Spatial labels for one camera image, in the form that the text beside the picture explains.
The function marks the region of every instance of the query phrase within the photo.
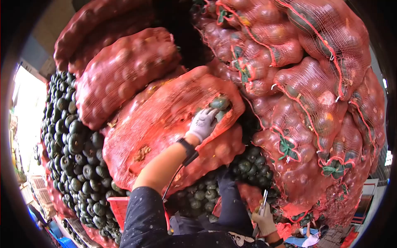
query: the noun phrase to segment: worker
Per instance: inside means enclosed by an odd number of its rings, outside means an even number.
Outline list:
[[[329,227],[325,225],[321,227],[319,231],[317,229],[316,223],[314,222],[314,219],[312,220],[312,222],[315,229],[310,228],[310,222],[307,223],[307,227],[303,227],[299,229],[299,232],[301,233],[301,235],[303,235],[303,238],[297,238],[291,236],[287,238],[285,242],[304,248],[317,244],[320,241],[320,239],[327,234]]]
[[[180,228],[169,235],[161,193],[181,164],[195,158],[195,148],[215,128],[218,110],[206,108],[193,118],[184,138],[165,149],[150,161],[137,177],[127,207],[120,248],[132,247],[268,247],[285,248],[266,204],[264,216],[252,214],[259,226],[259,237],[252,237],[253,228],[246,207],[225,166],[218,171],[222,212],[217,222],[207,223],[196,233]]]

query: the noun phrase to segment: white work glove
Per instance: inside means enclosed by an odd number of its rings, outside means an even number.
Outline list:
[[[198,112],[193,118],[190,129],[186,132],[186,135],[192,134],[196,136],[201,144],[215,129],[218,123],[215,116],[218,112],[219,110],[214,108],[206,108]]]
[[[265,205],[264,215],[260,216],[258,213],[252,213],[252,220],[259,226],[259,236],[261,237],[266,237],[270,233],[277,231],[276,225],[274,225],[273,222],[273,215],[270,212],[270,205],[268,203]]]

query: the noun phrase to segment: forearm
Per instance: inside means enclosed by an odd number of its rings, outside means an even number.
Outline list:
[[[277,242],[279,239],[280,239],[280,236],[278,235],[277,232],[272,232],[265,238],[266,242],[269,244]],[[284,246],[284,244],[281,244],[277,247],[272,247],[272,248],[285,248],[285,246]]]
[[[196,147],[199,140],[194,135],[187,135],[185,140]],[[180,143],[175,143],[152,159],[137,177],[133,189],[146,186],[154,189],[160,195],[168,185],[178,167],[186,159],[186,149]]]

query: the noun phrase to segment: watch strap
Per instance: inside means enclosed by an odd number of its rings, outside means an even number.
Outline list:
[[[182,162],[183,166],[187,166],[199,156],[199,152],[196,151],[194,146],[189,144],[184,138],[180,138],[177,142],[186,149],[186,159]]]
[[[284,242],[284,240],[281,238],[281,239],[277,240],[276,242],[270,243],[269,246],[275,248],[275,247],[283,244],[283,242]]]

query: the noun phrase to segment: smartwatch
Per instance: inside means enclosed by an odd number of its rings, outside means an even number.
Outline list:
[[[183,166],[187,166],[199,156],[199,152],[196,151],[194,146],[189,144],[184,138],[180,138],[177,140],[177,142],[182,144],[182,146],[186,149],[186,159],[182,162]]]

